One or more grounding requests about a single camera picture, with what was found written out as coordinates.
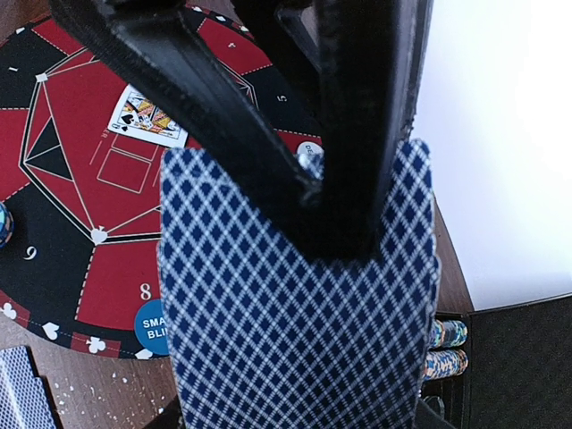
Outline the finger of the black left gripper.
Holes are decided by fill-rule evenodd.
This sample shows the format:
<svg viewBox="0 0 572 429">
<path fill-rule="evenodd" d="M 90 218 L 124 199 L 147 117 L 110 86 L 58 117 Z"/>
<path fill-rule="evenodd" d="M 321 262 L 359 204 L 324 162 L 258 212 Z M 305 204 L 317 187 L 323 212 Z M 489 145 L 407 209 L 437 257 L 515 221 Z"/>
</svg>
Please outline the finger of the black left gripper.
<svg viewBox="0 0 572 429">
<path fill-rule="evenodd" d="M 55 21 L 193 136 L 307 258 L 370 260 L 412 130 L 429 1 L 236 1 L 322 128 L 312 178 L 191 27 L 182 1 L 53 1 Z"/>
</svg>

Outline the clear dealer button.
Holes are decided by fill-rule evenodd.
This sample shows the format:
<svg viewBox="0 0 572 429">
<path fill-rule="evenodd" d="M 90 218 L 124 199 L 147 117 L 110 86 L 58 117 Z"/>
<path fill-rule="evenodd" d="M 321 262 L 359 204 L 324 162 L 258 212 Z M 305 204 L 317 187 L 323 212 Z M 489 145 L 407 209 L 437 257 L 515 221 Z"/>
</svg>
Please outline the clear dealer button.
<svg viewBox="0 0 572 429">
<path fill-rule="evenodd" d="M 321 156 L 324 150 L 313 141 L 301 142 L 296 150 L 297 159 L 303 166 L 307 165 L 315 156 Z"/>
</svg>

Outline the queen of spades card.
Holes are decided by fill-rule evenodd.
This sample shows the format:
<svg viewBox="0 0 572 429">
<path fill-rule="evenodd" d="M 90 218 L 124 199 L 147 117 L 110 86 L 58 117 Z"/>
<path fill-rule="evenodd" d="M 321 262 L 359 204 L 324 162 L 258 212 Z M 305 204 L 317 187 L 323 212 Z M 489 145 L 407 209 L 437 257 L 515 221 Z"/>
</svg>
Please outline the queen of spades card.
<svg viewBox="0 0 572 429">
<path fill-rule="evenodd" d="M 120 135 L 163 147 L 184 147 L 188 133 L 132 85 L 117 101 L 107 129 Z"/>
</svg>

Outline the grey playing card deck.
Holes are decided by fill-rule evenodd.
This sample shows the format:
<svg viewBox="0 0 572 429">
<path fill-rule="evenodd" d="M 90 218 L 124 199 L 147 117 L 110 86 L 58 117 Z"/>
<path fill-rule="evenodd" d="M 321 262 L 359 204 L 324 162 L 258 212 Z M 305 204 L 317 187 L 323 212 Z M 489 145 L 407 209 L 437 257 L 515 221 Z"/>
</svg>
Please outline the grey playing card deck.
<svg viewBox="0 0 572 429">
<path fill-rule="evenodd" d="M 374 260 L 306 260 L 202 149 L 162 162 L 157 249 L 188 428 L 411 428 L 440 262 L 429 147 L 400 144 Z"/>
</svg>

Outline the blue small blind button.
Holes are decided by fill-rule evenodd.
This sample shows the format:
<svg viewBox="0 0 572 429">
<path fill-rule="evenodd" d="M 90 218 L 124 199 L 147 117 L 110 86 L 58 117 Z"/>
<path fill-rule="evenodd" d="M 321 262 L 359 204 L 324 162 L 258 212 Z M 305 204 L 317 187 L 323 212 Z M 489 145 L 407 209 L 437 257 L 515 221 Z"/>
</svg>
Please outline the blue small blind button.
<svg viewBox="0 0 572 429">
<path fill-rule="evenodd" d="M 160 299 L 144 304 L 135 316 L 134 332 L 139 344 L 154 356 L 168 356 L 168 334 Z"/>
</svg>

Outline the dealt blue card pair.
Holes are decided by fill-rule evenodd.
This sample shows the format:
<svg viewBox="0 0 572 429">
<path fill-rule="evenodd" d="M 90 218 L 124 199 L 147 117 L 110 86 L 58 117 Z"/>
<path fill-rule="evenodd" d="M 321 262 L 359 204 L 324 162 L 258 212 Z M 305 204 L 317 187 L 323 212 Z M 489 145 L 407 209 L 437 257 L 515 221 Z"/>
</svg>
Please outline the dealt blue card pair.
<svg viewBox="0 0 572 429">
<path fill-rule="evenodd" d="M 25 347 L 1 350 L 1 427 L 56 428 L 43 381 Z"/>
</svg>

